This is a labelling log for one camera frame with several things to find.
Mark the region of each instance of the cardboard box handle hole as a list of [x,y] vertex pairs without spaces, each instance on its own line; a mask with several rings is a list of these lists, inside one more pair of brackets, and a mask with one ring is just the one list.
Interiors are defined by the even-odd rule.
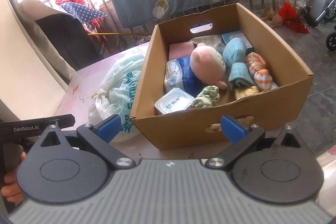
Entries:
[[[239,122],[241,122],[244,125],[250,124],[253,120],[253,116],[245,116],[245,117],[237,117],[236,118]],[[208,133],[215,133],[215,132],[220,132],[221,131],[221,124],[220,123],[213,123],[209,125],[206,129],[206,132]]]
[[209,21],[203,21],[197,24],[194,24],[190,28],[191,33],[205,32],[212,29],[212,23]]

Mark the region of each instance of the plush toy foot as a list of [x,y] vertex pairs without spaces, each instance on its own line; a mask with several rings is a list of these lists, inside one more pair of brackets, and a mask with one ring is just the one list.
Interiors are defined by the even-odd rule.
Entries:
[[227,84],[223,81],[217,81],[215,83],[217,87],[219,87],[221,90],[226,90],[227,89]]

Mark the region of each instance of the human hand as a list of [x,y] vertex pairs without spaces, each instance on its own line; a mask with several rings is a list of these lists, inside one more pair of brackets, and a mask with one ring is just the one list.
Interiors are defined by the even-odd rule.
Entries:
[[[26,153],[22,152],[20,162],[26,157]],[[1,188],[1,194],[7,198],[8,202],[18,204],[23,201],[23,196],[19,186],[16,183],[16,173],[18,167],[8,172],[4,177],[4,182],[8,185]]]

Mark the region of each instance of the yellow stick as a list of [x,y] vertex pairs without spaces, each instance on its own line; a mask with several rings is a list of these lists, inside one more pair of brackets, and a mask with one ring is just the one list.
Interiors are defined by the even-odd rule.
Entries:
[[[133,35],[131,32],[103,32],[103,33],[88,33],[88,35]],[[145,33],[136,33],[136,35],[146,35]]]

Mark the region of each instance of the green twisted cloth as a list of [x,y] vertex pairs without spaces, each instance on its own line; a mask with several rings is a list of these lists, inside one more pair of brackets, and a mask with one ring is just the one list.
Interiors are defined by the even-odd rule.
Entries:
[[215,85],[206,86],[191,103],[191,108],[214,106],[219,100],[219,88]]

